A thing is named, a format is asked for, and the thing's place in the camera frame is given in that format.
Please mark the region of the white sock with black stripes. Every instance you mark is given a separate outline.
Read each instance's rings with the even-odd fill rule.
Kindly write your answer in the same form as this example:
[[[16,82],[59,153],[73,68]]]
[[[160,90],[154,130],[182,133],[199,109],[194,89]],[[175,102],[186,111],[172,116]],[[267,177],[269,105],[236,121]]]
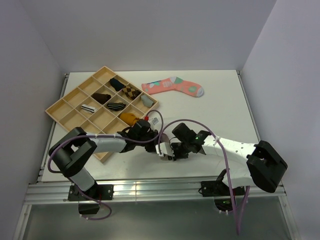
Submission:
[[[91,114],[94,114],[96,111],[97,111],[97,108],[94,107],[94,106],[90,106],[90,105],[87,105],[87,104],[82,104],[80,106],[80,108],[84,111],[86,111],[87,113],[91,113]]]

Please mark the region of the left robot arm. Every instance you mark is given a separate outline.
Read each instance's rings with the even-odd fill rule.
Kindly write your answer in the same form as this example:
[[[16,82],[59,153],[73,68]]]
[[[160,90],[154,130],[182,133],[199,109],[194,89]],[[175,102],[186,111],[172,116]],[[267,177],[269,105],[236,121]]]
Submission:
[[[48,155],[59,172],[79,188],[82,197],[86,200],[98,199],[103,195],[103,190],[85,168],[91,155],[127,153],[136,146],[155,153],[158,139],[158,130],[153,130],[144,119],[113,134],[90,134],[81,127],[75,127],[49,150]]]

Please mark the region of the taupe sock with red stripes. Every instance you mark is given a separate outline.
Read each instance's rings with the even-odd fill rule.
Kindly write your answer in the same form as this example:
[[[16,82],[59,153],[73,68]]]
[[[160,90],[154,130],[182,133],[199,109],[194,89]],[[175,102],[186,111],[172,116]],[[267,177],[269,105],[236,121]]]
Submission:
[[[168,137],[167,134],[163,133],[160,138],[160,143],[169,143],[170,142],[170,138]]]

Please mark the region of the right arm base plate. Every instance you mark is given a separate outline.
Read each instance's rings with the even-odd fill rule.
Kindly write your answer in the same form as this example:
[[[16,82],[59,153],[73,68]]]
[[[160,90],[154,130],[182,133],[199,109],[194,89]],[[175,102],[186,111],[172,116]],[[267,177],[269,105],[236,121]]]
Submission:
[[[217,180],[202,181],[198,192],[203,197],[223,197],[230,196],[229,187]]]

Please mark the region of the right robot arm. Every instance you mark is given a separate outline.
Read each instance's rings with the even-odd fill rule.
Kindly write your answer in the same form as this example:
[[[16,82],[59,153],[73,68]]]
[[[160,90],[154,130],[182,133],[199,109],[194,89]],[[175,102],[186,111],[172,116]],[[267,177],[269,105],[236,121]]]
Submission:
[[[229,194],[234,188],[253,185],[274,193],[288,169],[285,160],[264,140],[245,143],[213,136],[205,130],[195,133],[185,123],[177,125],[172,133],[179,140],[171,144],[175,160],[186,159],[189,153],[194,153],[227,157],[240,165],[236,169],[226,165],[230,178],[222,178],[216,183],[216,189],[222,195]]]

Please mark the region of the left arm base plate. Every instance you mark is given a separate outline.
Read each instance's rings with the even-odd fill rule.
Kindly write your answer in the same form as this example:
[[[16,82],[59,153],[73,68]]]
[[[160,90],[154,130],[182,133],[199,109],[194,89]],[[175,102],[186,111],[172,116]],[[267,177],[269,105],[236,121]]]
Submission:
[[[114,193],[113,184],[97,184],[93,185],[90,189],[83,192],[86,196],[93,198],[95,200],[112,200]],[[79,188],[76,185],[71,185],[69,188],[69,193],[67,197],[68,201],[77,202],[77,201],[89,201],[90,199],[83,196]]]

